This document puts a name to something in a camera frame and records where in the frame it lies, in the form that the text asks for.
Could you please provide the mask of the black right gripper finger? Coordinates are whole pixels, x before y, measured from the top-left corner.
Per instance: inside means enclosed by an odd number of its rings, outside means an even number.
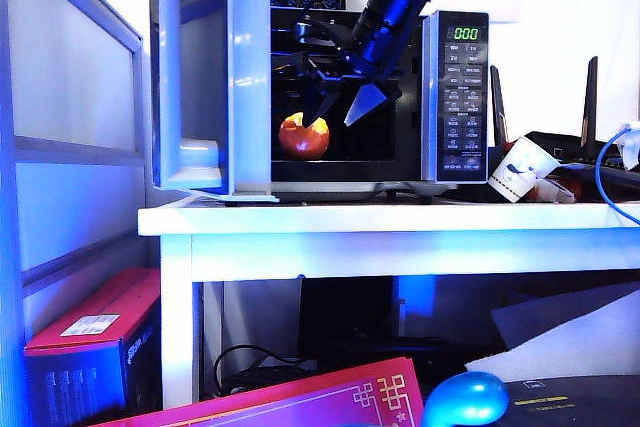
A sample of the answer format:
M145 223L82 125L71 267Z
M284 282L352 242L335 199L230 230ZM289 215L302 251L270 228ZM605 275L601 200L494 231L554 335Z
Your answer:
M395 102L401 97L401 90L391 83L368 83L359 87L344 124L351 126L377 108Z
M304 91L304 126L310 127L326 114L341 94L340 89L319 91L315 87L307 87Z

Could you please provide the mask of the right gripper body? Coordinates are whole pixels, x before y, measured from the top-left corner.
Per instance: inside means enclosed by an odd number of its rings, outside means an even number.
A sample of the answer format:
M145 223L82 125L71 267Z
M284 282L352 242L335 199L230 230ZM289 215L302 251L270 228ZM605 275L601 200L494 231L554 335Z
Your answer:
M343 81L364 85L386 80L429 1L368 0L351 30L311 19L309 24L334 44L335 54L327 67L310 61L309 77L330 88Z

